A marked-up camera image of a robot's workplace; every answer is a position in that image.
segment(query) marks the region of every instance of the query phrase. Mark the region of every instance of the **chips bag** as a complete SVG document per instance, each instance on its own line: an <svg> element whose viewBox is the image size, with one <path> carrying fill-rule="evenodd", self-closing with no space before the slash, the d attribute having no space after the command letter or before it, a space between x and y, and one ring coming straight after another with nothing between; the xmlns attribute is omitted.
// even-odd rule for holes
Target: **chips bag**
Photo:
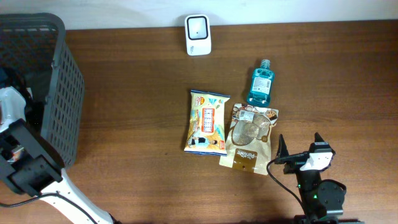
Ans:
<svg viewBox="0 0 398 224"><path fill-rule="evenodd" d="M227 156L220 157L220 165L267 175L271 129L277 119L278 110L236 103L226 141Z"/></svg>
<svg viewBox="0 0 398 224"><path fill-rule="evenodd" d="M224 104L229 96L192 90L185 152L225 156Z"/></svg>

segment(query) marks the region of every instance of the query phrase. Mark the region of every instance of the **blue liquid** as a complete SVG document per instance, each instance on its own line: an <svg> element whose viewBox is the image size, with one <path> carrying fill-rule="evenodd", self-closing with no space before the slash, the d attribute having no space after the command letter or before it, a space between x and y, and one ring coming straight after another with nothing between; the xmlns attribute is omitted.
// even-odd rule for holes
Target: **blue liquid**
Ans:
<svg viewBox="0 0 398 224"><path fill-rule="evenodd" d="M268 107L271 102L271 87L275 73L269 70L271 62L263 60L260 68L254 69L250 92L246 101L253 106Z"/></svg>

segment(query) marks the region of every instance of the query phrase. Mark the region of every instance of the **wall sensor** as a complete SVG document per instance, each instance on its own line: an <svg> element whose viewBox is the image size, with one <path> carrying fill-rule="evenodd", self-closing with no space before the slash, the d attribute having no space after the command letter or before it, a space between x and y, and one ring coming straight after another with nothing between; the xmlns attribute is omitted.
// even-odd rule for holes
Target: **wall sensor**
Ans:
<svg viewBox="0 0 398 224"><path fill-rule="evenodd" d="M187 16L185 18L185 38L189 55L209 54L211 52L209 18L205 15Z"/></svg>

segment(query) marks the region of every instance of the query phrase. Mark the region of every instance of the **wooden table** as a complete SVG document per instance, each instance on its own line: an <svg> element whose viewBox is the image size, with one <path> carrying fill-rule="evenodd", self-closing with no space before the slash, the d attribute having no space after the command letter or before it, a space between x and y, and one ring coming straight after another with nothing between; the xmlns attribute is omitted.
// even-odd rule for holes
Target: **wooden table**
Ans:
<svg viewBox="0 0 398 224"><path fill-rule="evenodd" d="M211 54L190 57L181 27L76 30L67 44L85 77L78 157L68 171L125 224L276 221L302 214L268 176L183 152L190 90L244 102L253 68L271 60L270 107L291 153L318 131L336 151L323 179L347 185L342 218L398 220L398 21L213 26ZM283 166L275 176L295 189ZM0 185L1 202L18 196ZM1 209L0 223L69 223L44 202Z"/></svg>

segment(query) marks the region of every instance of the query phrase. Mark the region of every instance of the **brown package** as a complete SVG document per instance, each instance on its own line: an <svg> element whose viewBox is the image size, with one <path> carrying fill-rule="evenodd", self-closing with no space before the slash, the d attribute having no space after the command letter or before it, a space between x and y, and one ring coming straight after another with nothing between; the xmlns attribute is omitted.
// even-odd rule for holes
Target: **brown package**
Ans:
<svg viewBox="0 0 398 224"><path fill-rule="evenodd" d="M220 157L220 165L267 175L271 129L277 118L278 110L236 103L226 140L227 156Z"/></svg>

